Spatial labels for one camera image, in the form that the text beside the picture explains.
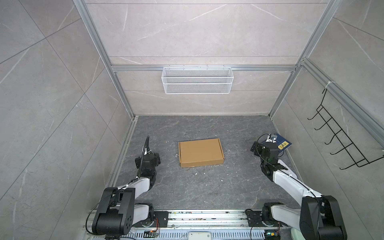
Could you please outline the brown cardboard box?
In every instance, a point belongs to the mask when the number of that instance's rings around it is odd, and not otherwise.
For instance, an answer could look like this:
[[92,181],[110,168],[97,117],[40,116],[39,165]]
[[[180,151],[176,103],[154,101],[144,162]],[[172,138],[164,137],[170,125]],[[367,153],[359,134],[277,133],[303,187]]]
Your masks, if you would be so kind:
[[181,168],[220,165],[225,157],[220,139],[179,142]]

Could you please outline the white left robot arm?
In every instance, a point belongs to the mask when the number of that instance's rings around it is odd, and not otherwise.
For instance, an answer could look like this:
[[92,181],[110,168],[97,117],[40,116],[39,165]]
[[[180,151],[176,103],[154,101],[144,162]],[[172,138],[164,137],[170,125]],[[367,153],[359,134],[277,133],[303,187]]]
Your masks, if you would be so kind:
[[137,177],[124,186],[104,189],[100,202],[95,206],[92,228],[87,232],[95,236],[105,235],[108,240],[127,235],[135,224],[151,226],[155,220],[153,205],[135,201],[154,186],[156,167],[160,163],[158,153],[145,152],[142,157],[137,157]]

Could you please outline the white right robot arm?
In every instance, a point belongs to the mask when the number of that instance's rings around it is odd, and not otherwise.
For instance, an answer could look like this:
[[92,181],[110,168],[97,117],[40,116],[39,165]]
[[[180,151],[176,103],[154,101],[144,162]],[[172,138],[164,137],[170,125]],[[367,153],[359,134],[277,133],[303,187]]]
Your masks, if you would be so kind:
[[284,223],[306,240],[346,240],[348,238],[338,201],[325,196],[300,181],[279,159],[273,142],[254,142],[251,152],[260,157],[261,170],[270,181],[283,188],[300,206],[292,209],[282,203],[265,203],[261,213],[264,225]]

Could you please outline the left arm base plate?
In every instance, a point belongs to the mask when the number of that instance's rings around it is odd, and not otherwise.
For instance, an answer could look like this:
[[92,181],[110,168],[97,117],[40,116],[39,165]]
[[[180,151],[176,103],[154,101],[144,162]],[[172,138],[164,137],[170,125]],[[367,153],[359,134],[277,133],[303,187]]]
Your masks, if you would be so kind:
[[155,211],[153,217],[146,220],[142,226],[145,228],[166,228],[168,226],[169,214],[168,211]]

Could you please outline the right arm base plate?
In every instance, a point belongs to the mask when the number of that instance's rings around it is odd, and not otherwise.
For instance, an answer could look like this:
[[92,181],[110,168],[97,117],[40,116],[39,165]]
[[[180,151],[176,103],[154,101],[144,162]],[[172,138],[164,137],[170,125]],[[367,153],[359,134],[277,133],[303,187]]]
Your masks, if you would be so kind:
[[247,216],[249,227],[288,227],[285,223],[273,219],[269,209],[246,209],[245,214]]

